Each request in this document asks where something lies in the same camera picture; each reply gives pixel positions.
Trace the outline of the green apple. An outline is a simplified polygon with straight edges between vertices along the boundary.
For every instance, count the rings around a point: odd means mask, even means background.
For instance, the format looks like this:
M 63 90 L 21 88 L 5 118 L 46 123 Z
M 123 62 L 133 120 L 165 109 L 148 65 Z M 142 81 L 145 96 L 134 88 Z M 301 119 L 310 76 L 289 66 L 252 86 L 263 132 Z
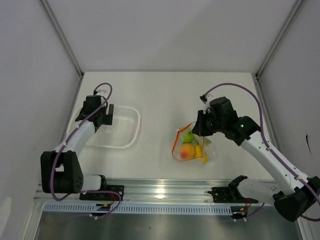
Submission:
M 187 133 L 184 138 L 183 138 L 183 143 L 184 144 L 192 144 L 195 140 L 195 136 L 192 132 Z

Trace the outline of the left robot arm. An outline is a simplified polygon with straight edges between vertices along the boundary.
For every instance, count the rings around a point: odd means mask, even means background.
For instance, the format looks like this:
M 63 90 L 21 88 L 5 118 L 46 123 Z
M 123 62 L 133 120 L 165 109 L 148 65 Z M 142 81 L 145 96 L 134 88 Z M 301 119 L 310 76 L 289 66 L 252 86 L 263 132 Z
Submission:
M 99 175 L 84 176 L 78 156 L 86 143 L 103 125 L 111 125 L 114 106 L 101 95 L 88 95 L 75 119 L 72 132 L 52 151 L 40 156 L 42 190 L 47 194 L 77 194 L 85 185 L 97 200 L 108 196 L 109 188 Z

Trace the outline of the yellow pear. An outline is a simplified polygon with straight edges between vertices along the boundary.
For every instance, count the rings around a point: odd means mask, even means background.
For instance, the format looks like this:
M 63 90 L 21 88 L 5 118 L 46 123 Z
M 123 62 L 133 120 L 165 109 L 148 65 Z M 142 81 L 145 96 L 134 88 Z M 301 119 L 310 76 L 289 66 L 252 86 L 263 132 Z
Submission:
M 203 150 L 203 148 L 200 144 L 197 144 L 195 146 L 195 154 L 194 154 L 193 158 L 194 159 L 202 159 L 203 164 L 206 164 L 208 162 L 208 155 Z

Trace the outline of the orange fruit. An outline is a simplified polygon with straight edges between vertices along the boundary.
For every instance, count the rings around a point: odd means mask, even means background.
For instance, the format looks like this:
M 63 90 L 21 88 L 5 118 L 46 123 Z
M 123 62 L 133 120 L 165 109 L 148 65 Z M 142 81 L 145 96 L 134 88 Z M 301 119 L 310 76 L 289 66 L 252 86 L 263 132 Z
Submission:
M 184 143 L 179 148 L 179 155 L 183 161 L 189 161 L 194 158 L 196 153 L 195 147 L 191 143 Z

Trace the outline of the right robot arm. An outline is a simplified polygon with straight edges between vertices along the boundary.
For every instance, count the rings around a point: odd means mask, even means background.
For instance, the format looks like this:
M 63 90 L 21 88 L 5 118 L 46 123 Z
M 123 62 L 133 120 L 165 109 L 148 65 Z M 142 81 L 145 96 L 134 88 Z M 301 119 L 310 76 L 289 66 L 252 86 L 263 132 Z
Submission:
M 266 138 L 263 129 L 251 117 L 239 117 L 226 97 L 208 100 L 197 112 L 192 133 L 200 137 L 222 133 L 251 154 L 276 181 L 274 185 L 239 176 L 229 183 L 228 196 L 234 202 L 243 198 L 274 205 L 286 220 L 295 222 L 317 201 L 320 179 L 308 177 L 288 161 Z

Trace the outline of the clear zip top bag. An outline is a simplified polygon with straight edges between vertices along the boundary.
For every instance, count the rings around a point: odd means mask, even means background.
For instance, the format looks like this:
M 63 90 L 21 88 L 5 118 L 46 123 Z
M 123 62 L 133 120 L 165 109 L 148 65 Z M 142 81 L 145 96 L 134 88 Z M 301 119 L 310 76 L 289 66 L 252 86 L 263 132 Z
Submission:
M 196 122 L 176 130 L 171 148 L 172 157 L 179 162 L 195 162 L 198 165 L 209 165 L 218 159 L 218 150 L 209 137 L 193 133 Z

